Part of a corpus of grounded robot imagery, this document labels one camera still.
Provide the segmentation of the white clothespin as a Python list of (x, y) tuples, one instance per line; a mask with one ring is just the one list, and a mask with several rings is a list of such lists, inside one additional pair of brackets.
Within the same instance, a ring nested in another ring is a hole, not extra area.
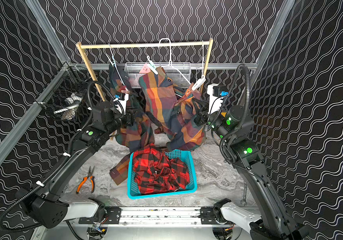
[(202, 76), (200, 79), (198, 79), (198, 80), (194, 83), (194, 85), (192, 86), (191, 90), (192, 90), (192, 91), (195, 91), (195, 90), (199, 89), (200, 86), (202, 86), (202, 84), (203, 84), (205, 81), (206, 81), (205, 76)]

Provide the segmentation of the red black plaid shirt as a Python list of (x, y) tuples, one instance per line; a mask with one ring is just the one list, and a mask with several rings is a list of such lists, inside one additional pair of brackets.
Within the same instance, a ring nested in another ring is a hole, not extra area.
[(190, 183), (187, 165), (179, 158), (170, 159), (154, 144), (133, 153), (134, 182), (142, 195), (185, 190)]

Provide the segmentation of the white wire hanger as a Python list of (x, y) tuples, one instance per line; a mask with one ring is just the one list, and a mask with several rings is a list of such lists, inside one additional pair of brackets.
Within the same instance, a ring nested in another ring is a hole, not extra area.
[(205, 44), (204, 42), (202, 41), (202, 53), (201, 53), (201, 77), (200, 79), (204, 79), (204, 49), (205, 49)]

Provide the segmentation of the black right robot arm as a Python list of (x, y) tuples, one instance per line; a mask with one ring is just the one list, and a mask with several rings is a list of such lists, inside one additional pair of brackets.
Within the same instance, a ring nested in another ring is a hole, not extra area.
[(238, 65), (234, 78), (244, 76), (245, 97), (243, 106), (232, 106), (221, 115), (225, 107), (212, 109), (208, 102), (194, 101), (198, 106), (198, 126), (207, 126), (220, 137), (218, 144), (226, 163), (237, 170), (258, 205), (254, 214), (224, 199), (214, 206), (215, 220), (219, 223), (233, 223), (250, 234), (253, 240), (303, 240), (309, 234), (308, 226), (298, 223), (290, 216), (268, 177), (266, 161), (257, 145), (247, 133), (254, 121), (250, 116), (250, 73), (245, 64)]

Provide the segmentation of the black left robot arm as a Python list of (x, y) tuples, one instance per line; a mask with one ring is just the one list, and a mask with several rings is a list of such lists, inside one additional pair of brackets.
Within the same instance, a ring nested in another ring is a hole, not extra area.
[[(91, 113), (85, 125), (73, 135), (67, 151), (61, 160), (30, 190), (21, 189), (17, 200), (0, 215), (0, 230), (8, 233), (29, 231), (41, 226), (47, 229), (59, 223), (76, 218), (95, 216), (100, 204), (88, 200), (85, 207), (77, 210), (75, 202), (64, 202), (60, 197), (80, 167), (108, 141), (112, 133), (122, 127), (134, 124), (134, 114), (125, 110), (103, 83), (90, 82), (86, 97)], [(36, 224), (26, 227), (9, 228), (5, 217), (17, 206), (21, 206)]]

